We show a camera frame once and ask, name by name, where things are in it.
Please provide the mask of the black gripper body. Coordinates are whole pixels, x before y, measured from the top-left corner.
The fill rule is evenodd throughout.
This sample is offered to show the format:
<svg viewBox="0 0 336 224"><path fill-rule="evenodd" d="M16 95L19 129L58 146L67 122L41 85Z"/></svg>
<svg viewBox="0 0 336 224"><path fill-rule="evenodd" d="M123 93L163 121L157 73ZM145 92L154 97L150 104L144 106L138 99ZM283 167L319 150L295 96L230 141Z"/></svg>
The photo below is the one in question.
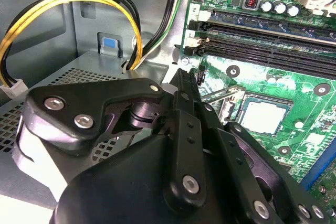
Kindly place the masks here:
<svg viewBox="0 0 336 224"><path fill-rule="evenodd" d="M163 194L170 141L147 137L76 176L53 223L251 223L219 159L204 153L207 196L201 208L178 213Z"/></svg>

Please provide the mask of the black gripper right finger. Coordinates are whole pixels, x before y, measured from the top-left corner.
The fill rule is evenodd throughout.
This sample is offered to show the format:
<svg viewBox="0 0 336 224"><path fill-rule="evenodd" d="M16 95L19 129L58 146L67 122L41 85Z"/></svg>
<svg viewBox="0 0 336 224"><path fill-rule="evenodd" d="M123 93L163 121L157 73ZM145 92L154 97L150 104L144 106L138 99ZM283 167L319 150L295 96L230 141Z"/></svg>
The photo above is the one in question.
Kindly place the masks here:
<svg viewBox="0 0 336 224"><path fill-rule="evenodd" d="M219 122L201 101L193 72L186 74L186 86L196 100L206 149L224 168L237 223L328 223L317 201L240 124Z"/></svg>

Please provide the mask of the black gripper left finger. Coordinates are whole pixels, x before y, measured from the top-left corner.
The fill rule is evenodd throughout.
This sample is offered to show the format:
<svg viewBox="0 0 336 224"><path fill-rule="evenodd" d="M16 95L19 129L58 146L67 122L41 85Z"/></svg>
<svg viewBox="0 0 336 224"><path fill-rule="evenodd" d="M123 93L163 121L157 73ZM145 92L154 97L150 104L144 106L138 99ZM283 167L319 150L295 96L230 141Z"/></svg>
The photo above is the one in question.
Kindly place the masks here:
<svg viewBox="0 0 336 224"><path fill-rule="evenodd" d="M59 202L80 173L147 137L170 141L163 194L176 212L206 200L201 122L196 100L178 70L169 89L148 78L44 86L29 91L23 111L23 148L48 179Z"/></svg>

